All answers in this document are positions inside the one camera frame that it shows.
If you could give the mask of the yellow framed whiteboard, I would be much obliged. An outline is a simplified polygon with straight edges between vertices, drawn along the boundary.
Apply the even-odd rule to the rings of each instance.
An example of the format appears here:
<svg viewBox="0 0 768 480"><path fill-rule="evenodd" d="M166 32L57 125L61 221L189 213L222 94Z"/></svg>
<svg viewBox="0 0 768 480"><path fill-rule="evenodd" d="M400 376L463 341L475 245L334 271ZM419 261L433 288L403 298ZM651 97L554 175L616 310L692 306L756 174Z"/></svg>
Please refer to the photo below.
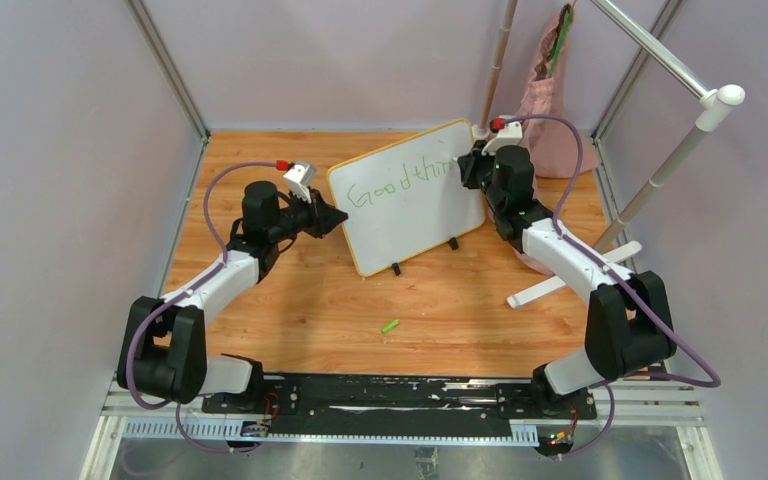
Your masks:
<svg viewBox="0 0 768 480"><path fill-rule="evenodd" d="M462 186L459 156L472 126L457 119L328 169L356 272L375 275L479 228L481 194Z"/></svg>

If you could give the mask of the green marker cap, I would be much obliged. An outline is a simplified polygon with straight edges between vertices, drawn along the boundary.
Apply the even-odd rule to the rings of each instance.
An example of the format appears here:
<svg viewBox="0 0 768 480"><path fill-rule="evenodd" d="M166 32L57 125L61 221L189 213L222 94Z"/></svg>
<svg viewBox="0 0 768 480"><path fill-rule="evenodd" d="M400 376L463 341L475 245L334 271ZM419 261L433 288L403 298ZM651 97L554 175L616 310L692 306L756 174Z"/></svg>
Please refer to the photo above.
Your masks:
<svg viewBox="0 0 768 480"><path fill-rule="evenodd" d="M399 319L394 319L381 328L381 333L386 334L395 329L400 324Z"/></svg>

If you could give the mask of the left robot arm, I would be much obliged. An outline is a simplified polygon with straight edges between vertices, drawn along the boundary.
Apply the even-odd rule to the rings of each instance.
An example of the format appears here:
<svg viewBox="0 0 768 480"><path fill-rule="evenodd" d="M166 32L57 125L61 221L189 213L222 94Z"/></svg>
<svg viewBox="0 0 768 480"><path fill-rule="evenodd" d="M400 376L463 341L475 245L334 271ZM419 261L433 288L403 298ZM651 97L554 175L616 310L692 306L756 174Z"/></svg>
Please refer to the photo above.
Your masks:
<svg viewBox="0 0 768 480"><path fill-rule="evenodd" d="M118 361L118 385L143 408L187 404L198 396L227 394L243 413L266 400L261 363L207 352L209 323L234 299L256 286L274 267L280 243L305 233L322 238L347 220L312 189L308 198L280 192L268 181L249 184L225 251L197 277L160 298L142 296L131 305Z"/></svg>

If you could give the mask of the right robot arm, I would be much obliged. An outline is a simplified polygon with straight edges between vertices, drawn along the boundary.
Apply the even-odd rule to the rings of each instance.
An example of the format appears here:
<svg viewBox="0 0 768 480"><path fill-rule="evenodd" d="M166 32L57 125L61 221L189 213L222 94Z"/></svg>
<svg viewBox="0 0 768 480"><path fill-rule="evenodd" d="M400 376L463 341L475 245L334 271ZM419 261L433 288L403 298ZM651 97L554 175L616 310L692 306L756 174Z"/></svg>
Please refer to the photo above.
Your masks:
<svg viewBox="0 0 768 480"><path fill-rule="evenodd" d="M672 357L666 287L651 271L635 274L583 245L534 195L534 167L518 145L485 152L479 140L458 158L461 183L485 197L499 237L547 267L585 302L585 340L573 353L533 371L531 403L556 417L586 388Z"/></svg>

